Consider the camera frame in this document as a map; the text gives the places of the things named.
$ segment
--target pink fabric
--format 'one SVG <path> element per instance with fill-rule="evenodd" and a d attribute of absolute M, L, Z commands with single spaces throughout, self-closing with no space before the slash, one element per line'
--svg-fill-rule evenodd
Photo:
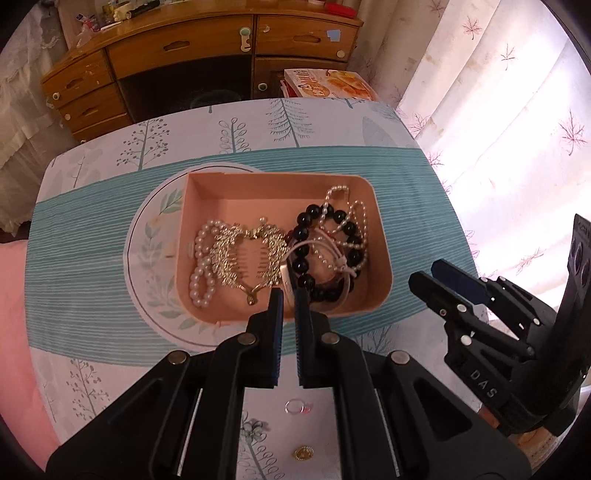
<path fill-rule="evenodd" d="M 27 342 L 26 256 L 25 240 L 0 244 L 0 414 L 25 451 L 45 469 L 59 441 L 37 388 Z"/>

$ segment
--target gold coin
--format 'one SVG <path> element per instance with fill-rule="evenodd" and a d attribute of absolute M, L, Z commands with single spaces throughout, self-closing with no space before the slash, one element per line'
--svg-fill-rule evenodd
<path fill-rule="evenodd" d="M 312 447 L 308 447 L 306 445 L 298 448 L 294 452 L 294 458 L 296 460 L 299 460 L 300 462 L 305 462 L 306 460 L 310 460 L 313 456 L 314 456 L 314 449 Z"/>

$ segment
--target table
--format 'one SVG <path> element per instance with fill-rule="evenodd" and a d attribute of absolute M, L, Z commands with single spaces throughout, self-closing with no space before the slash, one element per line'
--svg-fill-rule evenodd
<path fill-rule="evenodd" d="M 253 100 L 151 119 L 50 164 L 33 216 L 25 295 L 35 374 L 62 442 L 170 350 L 208 351 L 243 328 L 195 321 L 174 292 L 183 177 L 197 169 L 368 179 L 394 285 L 378 310 L 332 320 L 332 328 L 372 352 L 406 349 L 478 407 L 443 364 L 443 321 L 407 286 L 413 271 L 428 271 L 438 258 L 476 269 L 441 184 L 394 111 L 338 99 Z M 244 431 L 255 423 L 265 431 L 241 443 L 237 478 L 339 478 L 332 394 L 297 386 L 294 351 L 286 323 L 279 386 L 245 394 Z M 303 413 L 285 412 L 292 399 L 307 405 Z M 312 460 L 292 457 L 302 445 L 314 449 Z"/>

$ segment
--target wooden dresser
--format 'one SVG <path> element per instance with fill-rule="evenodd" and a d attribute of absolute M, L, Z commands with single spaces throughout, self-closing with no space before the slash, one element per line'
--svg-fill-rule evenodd
<path fill-rule="evenodd" d="M 137 74 L 241 56 L 241 64 L 250 65 L 251 98 L 279 97 L 284 69 L 346 69 L 361 25 L 361 20 L 330 15 L 305 0 L 163 5 L 70 50 L 42 86 L 75 139 L 85 142 L 143 119 L 134 105 L 150 99 L 131 101 L 126 95 Z M 159 88 L 174 89 L 174 79 Z"/>

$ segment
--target pink box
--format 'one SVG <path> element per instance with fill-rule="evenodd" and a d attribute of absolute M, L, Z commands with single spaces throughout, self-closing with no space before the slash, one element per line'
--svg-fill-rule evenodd
<path fill-rule="evenodd" d="M 345 303 L 329 316 L 346 316 L 370 312 L 378 308 L 392 288 L 392 269 L 384 227 L 379 214 L 374 188 L 359 176 L 317 173 L 190 173 L 184 193 L 176 285 L 184 308 L 195 318 L 209 323 L 246 322 L 250 315 L 264 310 L 270 289 L 261 290 L 258 302 L 249 306 L 246 294 L 228 286 L 216 286 L 210 305 L 198 309 L 189 297 L 189 279 L 195 269 L 194 239 L 208 220 L 220 219 L 226 223 L 257 226 L 261 217 L 274 223 L 284 232 L 296 226 L 296 218 L 306 207 L 322 205 L 329 188 L 347 185 L 350 200 L 365 202 L 368 218 L 368 263 L 355 280 L 355 288 Z M 336 209 L 346 207 L 345 200 L 337 196 L 331 200 Z M 208 236 L 206 242 L 213 243 Z M 244 280 L 251 286 L 261 263 L 260 241 L 243 241 L 237 248 Z M 310 272 L 317 281 L 327 281 L 330 272 L 314 258 L 308 256 Z M 285 304 L 285 318 L 293 318 L 293 310 Z"/>

